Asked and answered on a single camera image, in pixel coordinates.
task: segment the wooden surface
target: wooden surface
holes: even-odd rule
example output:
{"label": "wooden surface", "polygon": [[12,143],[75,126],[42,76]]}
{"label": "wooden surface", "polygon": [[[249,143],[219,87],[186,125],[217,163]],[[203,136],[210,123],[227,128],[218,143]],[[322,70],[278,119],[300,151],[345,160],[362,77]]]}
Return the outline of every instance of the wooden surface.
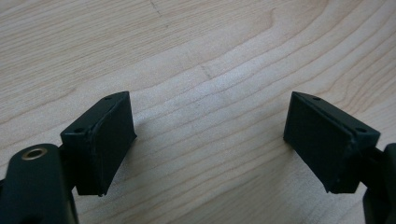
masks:
{"label": "wooden surface", "polygon": [[396,1],[0,2],[0,176],[129,91],[138,140],[81,223],[363,223],[282,140],[292,91],[396,141]]}

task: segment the wood grain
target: wood grain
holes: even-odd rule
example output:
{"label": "wood grain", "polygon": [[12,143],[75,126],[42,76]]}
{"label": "wood grain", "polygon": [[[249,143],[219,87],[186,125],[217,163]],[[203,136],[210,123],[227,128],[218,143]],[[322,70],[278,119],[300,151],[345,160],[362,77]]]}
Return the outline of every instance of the wood grain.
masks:
{"label": "wood grain", "polygon": [[0,1],[0,176],[129,91],[138,140],[81,223],[363,223],[282,140],[291,91],[396,136],[396,2]]}

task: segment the screw hole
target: screw hole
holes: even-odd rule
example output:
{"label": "screw hole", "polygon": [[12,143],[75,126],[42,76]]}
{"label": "screw hole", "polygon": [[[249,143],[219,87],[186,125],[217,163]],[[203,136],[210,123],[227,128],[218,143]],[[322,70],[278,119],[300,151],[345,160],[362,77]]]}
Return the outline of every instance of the screw hole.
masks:
{"label": "screw hole", "polygon": [[363,128],[356,128],[356,131],[358,131],[360,133],[367,133],[367,130],[365,130]]}
{"label": "screw hole", "polygon": [[74,130],[74,132],[75,133],[82,133],[82,132],[84,132],[84,129],[83,128],[77,128],[77,129]]}
{"label": "screw hole", "polygon": [[44,156],[47,153],[47,149],[43,147],[33,148],[22,155],[24,161],[32,161],[37,158]]}

